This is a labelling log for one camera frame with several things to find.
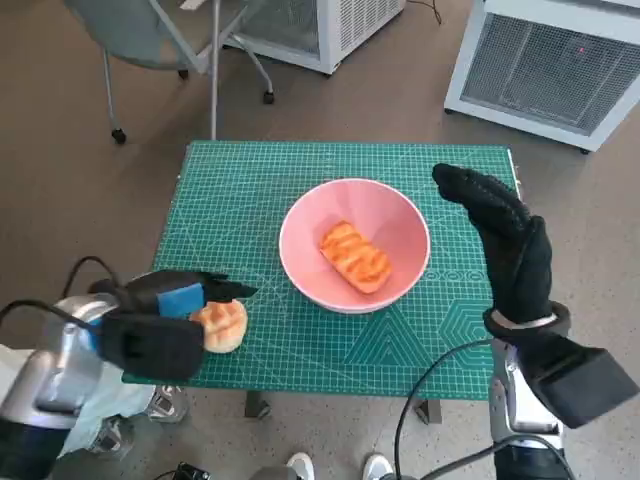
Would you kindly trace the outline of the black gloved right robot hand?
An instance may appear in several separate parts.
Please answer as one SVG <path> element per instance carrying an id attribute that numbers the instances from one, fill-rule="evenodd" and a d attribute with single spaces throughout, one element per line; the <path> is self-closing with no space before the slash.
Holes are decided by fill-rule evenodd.
<path id="1" fill-rule="evenodd" d="M 552 314 L 552 249 L 545 220 L 493 176 L 440 163 L 432 176 L 441 197 L 462 205 L 482 241 L 493 306 L 524 324 Z"/>

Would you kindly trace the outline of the black left robot hand, blue tape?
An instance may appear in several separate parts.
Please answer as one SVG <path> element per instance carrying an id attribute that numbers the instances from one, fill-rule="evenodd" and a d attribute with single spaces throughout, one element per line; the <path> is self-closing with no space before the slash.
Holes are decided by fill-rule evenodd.
<path id="1" fill-rule="evenodd" d="M 233 281 L 227 274 L 159 270 L 131 280 L 122 288 L 124 308 L 134 313 L 186 318 L 208 302 L 230 303 L 250 298 L 257 288 Z"/>

